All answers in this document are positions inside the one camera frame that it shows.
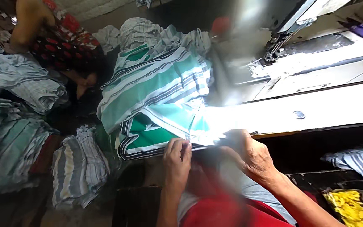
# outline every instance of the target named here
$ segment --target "woman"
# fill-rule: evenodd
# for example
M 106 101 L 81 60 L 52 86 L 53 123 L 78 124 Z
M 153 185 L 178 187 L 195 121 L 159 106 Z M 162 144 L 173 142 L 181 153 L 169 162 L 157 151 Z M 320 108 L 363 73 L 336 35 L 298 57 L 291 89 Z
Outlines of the woman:
M 245 178 L 256 182 L 245 188 L 256 189 L 249 189 L 243 200 L 235 198 L 222 186 L 215 169 L 191 168 L 191 143 L 171 139 L 163 155 L 165 180 L 156 227 L 292 227 L 295 223 L 301 227 L 345 227 L 280 173 L 268 148 L 246 130 L 226 135 L 243 141 L 242 157 L 232 148 L 221 150 L 236 162 Z M 204 177 L 198 176 L 199 172 L 205 173 Z M 184 193 L 188 180 L 189 197 Z
M 16 14 L 12 51 L 30 51 L 42 67 L 61 71 L 77 84 L 77 99 L 96 84 L 104 69 L 102 48 L 72 15 L 52 0 L 16 0 Z

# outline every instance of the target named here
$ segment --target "pile of clothes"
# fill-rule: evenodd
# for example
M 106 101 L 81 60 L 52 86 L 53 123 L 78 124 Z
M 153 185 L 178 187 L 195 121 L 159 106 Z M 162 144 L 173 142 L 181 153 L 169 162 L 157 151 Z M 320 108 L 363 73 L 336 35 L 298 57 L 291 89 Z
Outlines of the pile of clothes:
M 0 92 L 7 90 L 22 98 L 35 112 L 47 115 L 67 104 L 66 78 L 42 68 L 30 53 L 2 54 L 0 48 Z
M 25 106 L 0 99 L 0 193 L 38 185 L 29 170 L 52 134 L 58 132 Z
M 124 160 L 160 155 L 170 138 L 213 145 L 202 115 L 211 63 L 208 32 L 163 29 L 144 18 L 120 29 L 114 75 L 102 86 L 97 116 L 107 134 L 119 130 L 118 155 Z
M 97 196 L 110 174 L 107 158 L 94 139 L 94 128 L 82 126 L 76 136 L 63 140 L 53 157 L 53 206 L 83 208 Z

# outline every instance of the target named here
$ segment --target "hand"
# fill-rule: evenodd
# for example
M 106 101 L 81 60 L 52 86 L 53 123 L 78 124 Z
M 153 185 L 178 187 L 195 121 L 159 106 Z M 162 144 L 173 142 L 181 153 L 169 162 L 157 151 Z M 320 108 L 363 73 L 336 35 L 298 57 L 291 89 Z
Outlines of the hand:
M 240 137 L 243 141 L 243 158 L 230 147 L 224 146 L 221 149 L 236 161 L 249 178 L 265 188 L 280 180 L 282 173 L 275 168 L 266 145 L 254 140 L 247 130 L 234 129 L 225 135 L 226 138 L 233 139 Z
M 191 143 L 181 138 L 171 139 L 164 150 L 164 190 L 176 197 L 182 195 L 188 179 L 191 162 Z
M 4 51 L 5 53 L 7 54 L 17 54 L 18 52 L 17 51 L 14 51 L 13 49 L 11 49 L 11 45 L 7 42 L 4 43 Z

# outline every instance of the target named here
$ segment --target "finger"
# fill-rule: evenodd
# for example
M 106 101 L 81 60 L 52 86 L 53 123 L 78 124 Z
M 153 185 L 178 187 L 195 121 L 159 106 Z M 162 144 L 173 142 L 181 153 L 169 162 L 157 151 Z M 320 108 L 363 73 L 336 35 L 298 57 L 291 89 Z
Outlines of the finger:
M 166 147 L 164 149 L 164 154 L 163 154 L 163 158 L 165 158 L 166 156 L 168 156 L 170 154 L 170 152 L 172 151 L 172 147 L 173 144 L 176 140 L 178 140 L 179 138 L 171 138 L 169 142 L 167 142 Z
M 173 143 L 173 146 L 170 151 L 170 155 L 173 157 L 181 157 L 181 150 L 183 148 L 183 143 L 186 141 L 182 138 L 179 138 Z
M 242 134 L 242 129 L 231 129 L 224 133 L 225 136 L 236 136 Z
M 189 145 L 187 145 L 187 147 L 184 151 L 183 160 L 182 160 L 184 165 L 190 165 L 190 163 L 191 163 L 191 156 L 192 156 L 191 147 L 192 146 L 193 146 L 193 144 L 189 143 Z
M 250 136 L 250 133 L 246 129 L 243 129 L 241 134 L 243 136 L 245 150 L 248 152 L 252 151 L 253 138 Z
M 225 153 L 226 155 L 231 157 L 236 162 L 236 164 L 238 165 L 238 167 L 241 170 L 246 170 L 247 169 L 247 164 L 245 163 L 245 161 L 232 148 L 227 147 L 227 146 L 222 146 L 222 147 L 220 147 L 220 149 L 221 149 L 221 151 L 223 153 Z

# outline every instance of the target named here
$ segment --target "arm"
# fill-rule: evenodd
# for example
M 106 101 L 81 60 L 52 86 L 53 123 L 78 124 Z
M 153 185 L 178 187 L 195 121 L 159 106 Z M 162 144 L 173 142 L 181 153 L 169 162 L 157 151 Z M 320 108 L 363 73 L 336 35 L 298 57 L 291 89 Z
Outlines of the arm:
M 244 157 L 229 147 L 222 147 L 238 167 L 251 179 L 259 183 L 285 207 L 292 217 L 303 227 L 343 227 L 333 216 L 322 209 L 311 198 L 297 188 L 274 166 L 268 148 L 255 141 L 246 131 L 232 130 L 227 137 L 242 137 Z
M 177 227 L 178 206 L 190 171 L 191 143 L 183 139 L 171 139 L 163 155 L 165 167 L 164 188 L 160 195 L 156 227 Z
M 16 5 L 17 24 L 11 36 L 11 49 L 25 53 L 33 43 L 43 25 L 44 17 L 33 1 L 18 1 Z

